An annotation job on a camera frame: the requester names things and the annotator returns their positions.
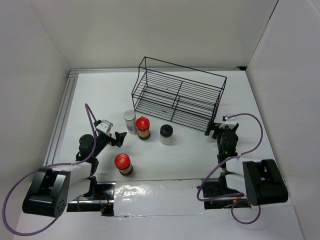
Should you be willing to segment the red-lid sauce jar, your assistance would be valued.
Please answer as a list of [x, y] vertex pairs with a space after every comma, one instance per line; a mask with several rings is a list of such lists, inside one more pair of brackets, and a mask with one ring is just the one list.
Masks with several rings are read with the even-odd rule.
[[118, 154], [114, 159], [114, 164], [123, 176], [128, 176], [133, 172], [131, 159], [125, 153]]
[[141, 116], [136, 122], [137, 134], [141, 140], [147, 140], [151, 136], [150, 121], [148, 118]]

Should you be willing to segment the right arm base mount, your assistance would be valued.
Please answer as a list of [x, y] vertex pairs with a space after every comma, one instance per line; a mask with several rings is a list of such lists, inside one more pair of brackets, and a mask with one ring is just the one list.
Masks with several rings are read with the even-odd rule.
[[[203, 198], [213, 198], [222, 195], [236, 194], [236, 190], [227, 187], [225, 174], [222, 173], [219, 178], [213, 178], [208, 180], [202, 190]], [[216, 210], [216, 209], [230, 209], [232, 205], [241, 200], [247, 200], [245, 196], [228, 196], [222, 197], [215, 200], [205, 201], [205, 210]]]

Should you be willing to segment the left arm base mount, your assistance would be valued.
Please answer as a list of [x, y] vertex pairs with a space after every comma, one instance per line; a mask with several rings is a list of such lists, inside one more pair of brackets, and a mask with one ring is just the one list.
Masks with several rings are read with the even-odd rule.
[[114, 216], [115, 182], [98, 182], [90, 177], [89, 191], [71, 201], [66, 208], [68, 213], [97, 212], [101, 216]]

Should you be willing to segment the black-lid white spice jar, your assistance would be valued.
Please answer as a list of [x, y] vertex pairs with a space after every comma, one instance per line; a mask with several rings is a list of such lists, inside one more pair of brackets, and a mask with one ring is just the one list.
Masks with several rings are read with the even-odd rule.
[[170, 145], [173, 140], [173, 127], [169, 124], [164, 124], [160, 128], [160, 142], [163, 145]]

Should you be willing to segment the red-lid sauce jar front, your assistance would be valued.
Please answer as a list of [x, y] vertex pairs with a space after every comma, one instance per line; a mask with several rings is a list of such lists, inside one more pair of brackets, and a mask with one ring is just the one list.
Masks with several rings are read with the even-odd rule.
[[125, 153], [118, 154], [114, 159], [114, 164], [123, 176], [128, 176], [133, 172], [131, 159]]

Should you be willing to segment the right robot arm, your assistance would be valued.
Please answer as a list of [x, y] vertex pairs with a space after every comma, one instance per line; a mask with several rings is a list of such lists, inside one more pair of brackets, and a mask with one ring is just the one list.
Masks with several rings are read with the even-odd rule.
[[212, 138], [217, 143], [217, 162], [222, 169], [218, 178], [218, 195], [243, 194], [253, 206], [287, 202], [288, 190], [275, 160], [238, 156], [238, 127], [233, 120], [210, 121], [205, 131], [206, 136], [213, 131]]

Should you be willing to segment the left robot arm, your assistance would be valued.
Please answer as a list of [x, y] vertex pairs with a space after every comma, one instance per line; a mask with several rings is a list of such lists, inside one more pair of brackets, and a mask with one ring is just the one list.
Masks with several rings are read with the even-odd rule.
[[115, 132], [115, 138], [110, 133], [99, 133], [93, 155], [80, 163], [91, 153], [94, 137], [85, 134], [79, 139], [79, 152], [76, 154], [76, 164], [60, 167], [43, 167], [36, 171], [29, 190], [22, 203], [25, 214], [58, 218], [67, 204], [79, 196], [88, 200], [97, 197], [99, 187], [94, 176], [99, 161], [97, 156], [107, 146], [121, 147], [126, 132]]

